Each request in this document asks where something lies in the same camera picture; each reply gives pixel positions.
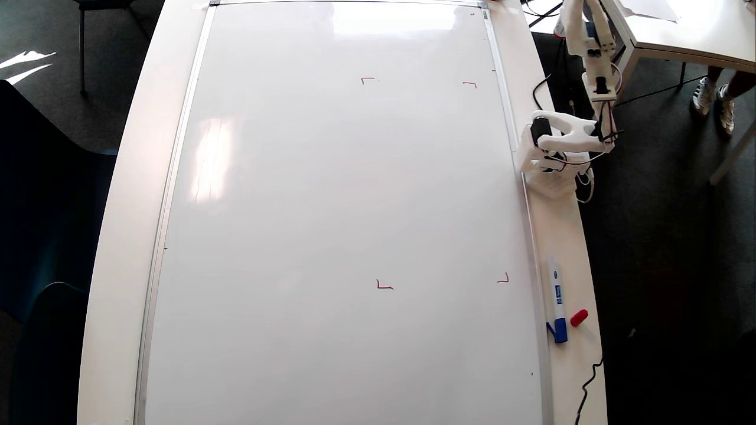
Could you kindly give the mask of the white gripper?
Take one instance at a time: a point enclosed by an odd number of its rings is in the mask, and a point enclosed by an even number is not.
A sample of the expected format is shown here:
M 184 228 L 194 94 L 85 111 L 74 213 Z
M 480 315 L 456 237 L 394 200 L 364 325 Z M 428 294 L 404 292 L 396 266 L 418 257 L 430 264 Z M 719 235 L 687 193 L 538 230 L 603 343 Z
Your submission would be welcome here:
M 582 59 L 582 81 L 589 100 L 611 102 L 617 99 L 617 79 L 612 67 L 615 41 L 610 38 L 605 43 L 588 36 L 591 21 L 588 1 L 563 1 L 559 14 L 559 37 L 569 37 L 569 53 Z

